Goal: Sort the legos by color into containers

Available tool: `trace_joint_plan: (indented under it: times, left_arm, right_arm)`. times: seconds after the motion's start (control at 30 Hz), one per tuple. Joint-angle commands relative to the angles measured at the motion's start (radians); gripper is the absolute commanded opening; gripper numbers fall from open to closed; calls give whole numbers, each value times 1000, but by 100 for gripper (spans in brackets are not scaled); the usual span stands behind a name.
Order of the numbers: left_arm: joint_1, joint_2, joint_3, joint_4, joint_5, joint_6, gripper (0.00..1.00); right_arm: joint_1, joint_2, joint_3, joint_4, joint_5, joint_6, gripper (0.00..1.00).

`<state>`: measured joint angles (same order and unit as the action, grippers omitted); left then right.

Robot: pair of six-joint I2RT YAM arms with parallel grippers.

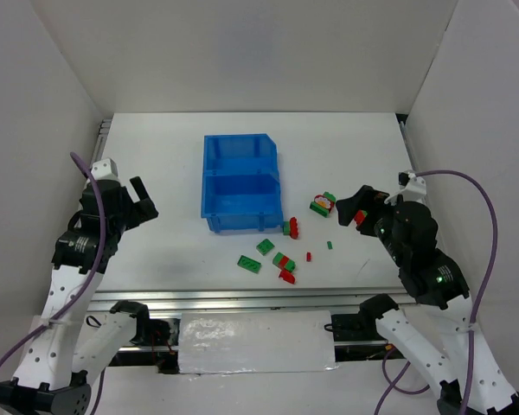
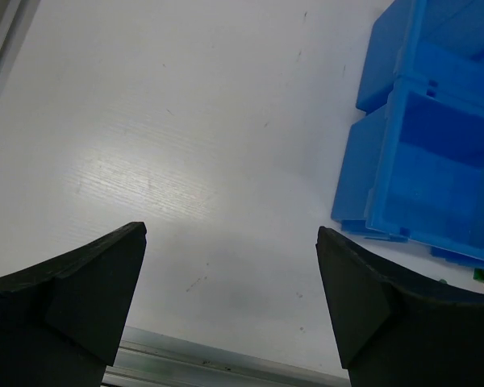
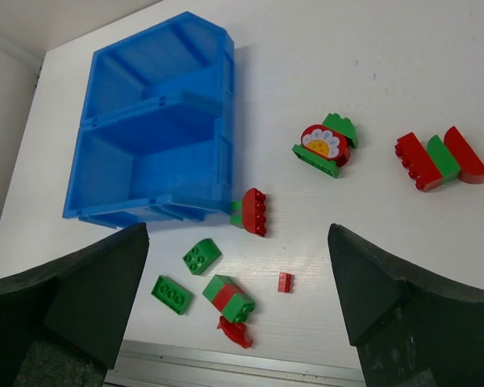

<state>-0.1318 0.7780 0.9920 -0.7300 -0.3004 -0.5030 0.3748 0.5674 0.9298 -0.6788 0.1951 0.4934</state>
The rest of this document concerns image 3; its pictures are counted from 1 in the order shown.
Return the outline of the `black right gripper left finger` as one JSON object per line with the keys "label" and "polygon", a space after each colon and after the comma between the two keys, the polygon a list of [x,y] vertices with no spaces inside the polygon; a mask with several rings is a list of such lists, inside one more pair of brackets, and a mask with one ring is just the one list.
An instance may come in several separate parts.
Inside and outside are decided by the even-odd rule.
{"label": "black right gripper left finger", "polygon": [[148,255],[144,223],[0,279],[0,386],[101,386]]}

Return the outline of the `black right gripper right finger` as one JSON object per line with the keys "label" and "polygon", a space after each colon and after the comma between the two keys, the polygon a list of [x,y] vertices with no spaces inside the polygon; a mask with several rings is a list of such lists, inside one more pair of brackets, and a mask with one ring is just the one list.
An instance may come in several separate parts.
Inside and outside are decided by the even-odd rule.
{"label": "black right gripper right finger", "polygon": [[328,249],[368,386],[484,386],[484,289],[412,264],[333,223]]}

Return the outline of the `green 2x4 plate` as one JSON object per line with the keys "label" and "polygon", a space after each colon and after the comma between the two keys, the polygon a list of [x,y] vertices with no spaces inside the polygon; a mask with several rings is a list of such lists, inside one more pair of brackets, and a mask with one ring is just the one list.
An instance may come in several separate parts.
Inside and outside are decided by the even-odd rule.
{"label": "green 2x4 plate", "polygon": [[194,296],[176,281],[163,275],[157,278],[151,295],[178,315],[187,312]]}

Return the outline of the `green sloped 2x2 brick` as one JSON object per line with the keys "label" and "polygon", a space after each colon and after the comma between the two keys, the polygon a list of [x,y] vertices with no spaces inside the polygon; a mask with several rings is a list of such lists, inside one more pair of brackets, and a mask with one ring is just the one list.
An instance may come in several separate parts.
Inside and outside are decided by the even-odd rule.
{"label": "green sloped 2x2 brick", "polygon": [[197,242],[183,256],[183,261],[192,275],[202,275],[221,255],[213,239],[208,238]]}

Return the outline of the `green curved brick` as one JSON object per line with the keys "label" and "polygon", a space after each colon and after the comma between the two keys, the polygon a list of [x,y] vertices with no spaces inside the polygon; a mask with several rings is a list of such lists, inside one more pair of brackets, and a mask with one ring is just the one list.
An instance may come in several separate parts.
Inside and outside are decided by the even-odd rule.
{"label": "green curved brick", "polygon": [[438,135],[427,142],[427,152],[442,175],[442,185],[458,178],[461,166]]}
{"label": "green curved brick", "polygon": [[357,148],[359,139],[357,136],[356,127],[349,118],[341,117],[337,113],[330,113],[322,122],[322,125],[340,133],[346,138],[348,145],[352,148]]}

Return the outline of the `red curved piece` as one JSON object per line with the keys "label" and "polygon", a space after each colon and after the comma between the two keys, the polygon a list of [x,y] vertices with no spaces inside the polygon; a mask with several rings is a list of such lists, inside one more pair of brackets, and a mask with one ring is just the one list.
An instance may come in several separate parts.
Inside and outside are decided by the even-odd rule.
{"label": "red curved piece", "polygon": [[217,328],[221,329],[233,343],[236,343],[243,349],[248,349],[253,344],[253,340],[247,332],[247,327],[243,323],[229,322],[221,315]]}

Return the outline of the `green base plate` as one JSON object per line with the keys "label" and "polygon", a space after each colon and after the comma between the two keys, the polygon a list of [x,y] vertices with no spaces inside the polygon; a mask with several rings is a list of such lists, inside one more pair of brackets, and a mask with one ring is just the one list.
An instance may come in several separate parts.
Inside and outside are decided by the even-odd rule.
{"label": "green base plate", "polygon": [[305,147],[295,144],[292,152],[303,162],[327,174],[330,177],[337,178],[340,174],[339,167],[333,160],[326,160],[323,157],[308,151]]}

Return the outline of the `red half-round brick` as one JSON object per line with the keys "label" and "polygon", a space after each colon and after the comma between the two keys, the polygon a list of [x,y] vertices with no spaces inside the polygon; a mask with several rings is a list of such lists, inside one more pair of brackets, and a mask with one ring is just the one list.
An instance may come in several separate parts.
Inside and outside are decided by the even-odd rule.
{"label": "red half-round brick", "polygon": [[257,188],[248,190],[242,200],[242,223],[244,229],[254,235],[266,235],[266,196]]}

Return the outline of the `small green tile piece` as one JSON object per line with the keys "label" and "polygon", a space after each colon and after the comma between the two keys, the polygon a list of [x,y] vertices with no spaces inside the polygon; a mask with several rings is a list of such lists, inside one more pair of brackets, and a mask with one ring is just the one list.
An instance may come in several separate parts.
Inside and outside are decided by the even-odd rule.
{"label": "small green tile piece", "polygon": [[235,201],[231,203],[230,212],[230,224],[240,229],[244,228],[243,225],[243,201]]}

